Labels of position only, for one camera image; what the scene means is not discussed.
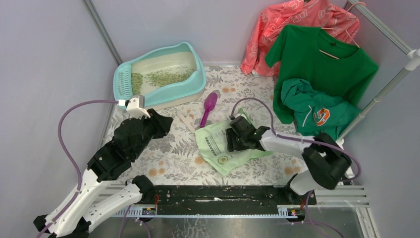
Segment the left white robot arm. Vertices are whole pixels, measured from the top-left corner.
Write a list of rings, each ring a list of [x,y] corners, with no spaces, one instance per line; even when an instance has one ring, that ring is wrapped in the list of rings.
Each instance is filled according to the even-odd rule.
[[[117,100],[130,118],[115,129],[111,141],[89,160],[85,170],[76,167],[77,185],[63,202],[47,215],[35,218],[34,226],[42,236],[51,238],[86,238],[103,221],[132,204],[158,205],[159,196],[153,183],[145,176],[136,176],[117,194],[96,203],[96,198],[131,168],[148,144],[170,132],[172,117],[154,109],[144,108],[141,95],[129,100]]]

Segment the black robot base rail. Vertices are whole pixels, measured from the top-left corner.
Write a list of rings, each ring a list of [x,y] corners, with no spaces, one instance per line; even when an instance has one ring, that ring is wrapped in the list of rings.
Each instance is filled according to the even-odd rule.
[[[140,200],[158,215],[277,215],[280,207],[315,205],[314,196],[283,186],[156,185]]]

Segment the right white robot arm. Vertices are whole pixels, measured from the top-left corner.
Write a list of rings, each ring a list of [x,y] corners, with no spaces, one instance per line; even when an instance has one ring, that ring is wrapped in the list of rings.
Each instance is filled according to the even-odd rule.
[[[297,204],[314,189],[333,190],[351,166],[352,160],[326,133],[316,137],[274,133],[267,126],[255,128],[243,116],[233,119],[226,131],[229,152],[247,149],[280,152],[302,159],[307,171],[287,182],[284,198]]]

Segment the purple litter scoop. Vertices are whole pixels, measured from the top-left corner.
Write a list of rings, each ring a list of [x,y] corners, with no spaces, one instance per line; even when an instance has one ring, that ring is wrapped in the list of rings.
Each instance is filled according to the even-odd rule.
[[[218,100],[218,96],[215,92],[211,92],[207,96],[206,100],[204,101],[205,112],[204,112],[202,120],[200,122],[200,128],[206,126],[208,116],[209,116],[210,112],[215,108],[215,106],[217,104],[217,100]]]

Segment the green cat litter bag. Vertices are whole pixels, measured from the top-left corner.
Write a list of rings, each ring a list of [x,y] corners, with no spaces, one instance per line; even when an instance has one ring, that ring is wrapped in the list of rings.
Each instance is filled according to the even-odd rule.
[[[195,131],[199,155],[222,176],[234,168],[246,164],[251,159],[272,155],[272,151],[246,149],[228,151],[226,130],[230,129],[230,119],[216,122]]]

